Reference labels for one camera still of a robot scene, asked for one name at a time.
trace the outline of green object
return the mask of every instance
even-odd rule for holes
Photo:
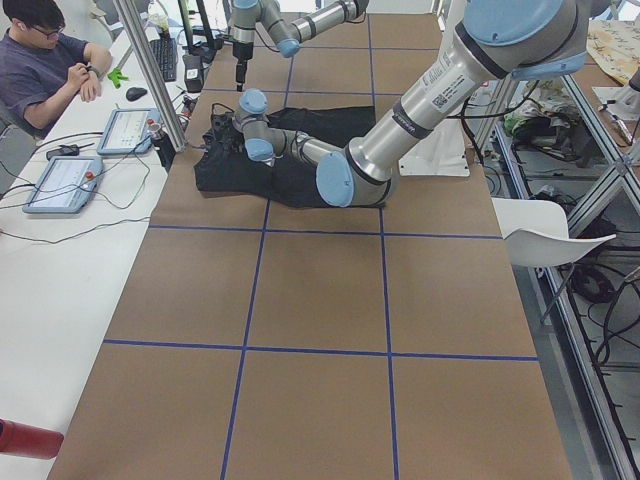
[[[113,86],[116,88],[120,88],[120,80],[129,80],[129,77],[125,77],[119,68],[111,70],[107,78],[113,82]]]

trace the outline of man's hand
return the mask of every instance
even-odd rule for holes
[[[95,72],[89,72],[89,78],[80,86],[80,98],[83,102],[93,102],[102,95],[102,84]]]
[[[74,89],[75,92],[80,90],[80,87],[84,82],[89,79],[89,73],[87,72],[87,66],[83,63],[76,63],[69,67],[67,71],[67,83]]]

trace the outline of red can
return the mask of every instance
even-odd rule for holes
[[[50,459],[58,455],[62,440],[60,432],[0,419],[0,453]]]

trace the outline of black mouse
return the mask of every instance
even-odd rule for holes
[[[126,97],[130,102],[134,102],[140,97],[143,97],[147,94],[147,89],[142,87],[131,87],[127,90]]]

